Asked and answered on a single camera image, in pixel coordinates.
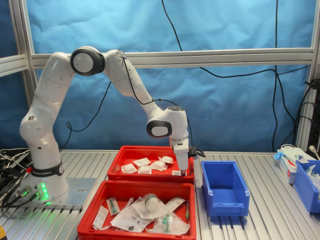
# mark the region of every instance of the red plastic crate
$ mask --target red plastic crate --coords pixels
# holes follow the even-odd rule
[[[133,164],[134,160],[148,158],[151,163],[158,161],[158,157],[168,156],[173,158],[173,164],[169,164],[164,171],[152,170],[152,174],[123,173],[121,166]],[[142,182],[161,182],[161,183],[194,183],[194,159],[188,159],[189,167],[186,171],[187,176],[172,175],[172,170],[179,170],[178,163],[174,151],[169,146],[122,146],[113,160],[109,171],[109,180],[122,181],[142,181]]]
[[[106,199],[116,198],[120,210],[124,208],[129,198],[143,197],[146,194],[156,194],[160,200],[166,204],[174,197],[181,197],[189,200],[189,223],[190,229],[184,235],[170,235],[159,233],[143,232],[129,232],[129,231],[115,231],[113,229],[95,230],[92,223],[99,211],[101,205],[108,209]],[[182,203],[174,213],[178,215],[185,223],[186,219],[186,202]],[[111,220],[115,217],[110,213],[103,223],[103,227],[109,226]],[[151,222],[146,228],[152,229],[154,221]],[[157,183],[157,182],[140,182],[140,181],[103,181],[94,195],[88,209],[82,217],[78,227],[79,240],[196,240],[196,209],[195,209],[195,188],[189,183]]]

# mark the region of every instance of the blue bin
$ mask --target blue bin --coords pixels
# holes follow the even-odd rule
[[[247,216],[250,193],[235,161],[202,161],[208,216]]]
[[[307,211],[310,213],[320,213],[320,201],[318,200],[319,191],[306,174],[306,170],[312,165],[315,165],[312,171],[316,174],[320,174],[320,161],[308,161],[309,163],[300,163],[299,161],[296,161],[294,187]]]

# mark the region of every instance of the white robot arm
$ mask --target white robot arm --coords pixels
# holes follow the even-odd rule
[[[188,169],[188,122],[183,108],[170,106],[162,110],[146,90],[139,74],[120,50],[100,53],[94,47],[76,49],[70,58],[71,67],[80,75],[90,76],[103,71],[124,96],[135,98],[147,115],[146,131],[153,138],[169,137],[179,169]]]
[[[75,73],[91,76],[101,72],[122,95],[137,99],[147,114],[147,133],[153,138],[169,137],[179,169],[188,169],[188,157],[192,154],[188,154],[185,110],[179,106],[162,110],[122,51],[101,53],[84,46],[76,49],[70,59],[67,54],[56,52],[43,69],[30,110],[20,125],[20,135],[27,142],[33,161],[31,174],[22,181],[21,188],[37,189],[40,195],[36,202],[55,199],[68,190],[53,125]]]

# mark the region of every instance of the medical supply box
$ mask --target medical supply box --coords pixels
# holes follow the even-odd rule
[[[247,216],[250,193],[235,161],[202,161],[208,216]]]
[[[300,163],[296,161],[296,175],[294,187],[300,196],[305,208],[310,213],[320,213],[320,200],[319,191],[316,186],[311,182],[308,177],[306,170],[315,165],[313,172],[320,174],[320,161],[319,160],[308,160],[309,163]]]
[[[151,163],[158,161],[159,157],[168,156],[173,158],[173,164],[168,164],[164,171],[152,170],[152,174],[123,173],[121,166],[133,164],[133,161],[148,158]],[[122,146],[114,158],[109,171],[108,179],[117,181],[143,181],[158,183],[194,183],[194,160],[192,157],[188,159],[188,169],[186,176],[173,175],[172,171],[179,170],[178,163],[174,151],[169,146]]]
[[[278,163],[288,184],[294,184],[296,180],[296,172],[297,172],[296,165],[286,156],[280,156],[280,158],[275,159],[275,161]]]
[[[138,197],[149,193],[156,194],[156,196],[161,199],[164,204],[174,197],[180,197],[184,200],[189,200],[190,228],[186,234],[170,235],[147,233],[146,230],[143,230],[141,233],[116,231],[111,229],[95,230],[92,227],[100,206],[108,208],[106,199],[115,198],[120,210],[122,210],[131,197],[134,197],[136,200]],[[186,207],[186,204],[182,204],[174,211],[174,213],[187,223]],[[108,214],[103,223],[103,227],[109,226],[112,219],[113,217]],[[153,225],[154,221],[151,222],[146,228],[152,229]],[[196,240],[196,231],[197,226],[194,186],[189,183],[148,181],[103,181],[77,227],[79,240]]]

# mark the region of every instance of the blue curtain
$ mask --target blue curtain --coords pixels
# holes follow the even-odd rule
[[[278,47],[310,47],[315,0],[281,0],[278,6]],[[274,48],[275,0],[164,0],[185,51]],[[71,53],[81,46],[102,52],[179,51],[161,0],[41,0],[27,1],[37,54]],[[304,66],[281,65],[283,73]],[[274,66],[208,67],[215,74],[239,75]],[[275,74],[271,71],[221,79],[199,68],[138,69],[153,98],[185,108],[193,142],[208,151],[270,152],[275,119],[272,109]],[[307,69],[280,76],[286,106],[297,114]],[[54,125],[60,146],[69,136],[66,122],[79,130],[98,110],[109,79],[103,74],[77,75]],[[279,147],[293,129],[277,85],[275,108]],[[139,104],[111,86],[100,113],[83,132],[72,133],[69,149],[118,149],[123,145],[168,145],[146,133],[146,114]]]
[[[0,1],[0,58],[17,55],[8,1]],[[21,72],[0,77],[0,149],[24,147],[19,126],[28,106]]]

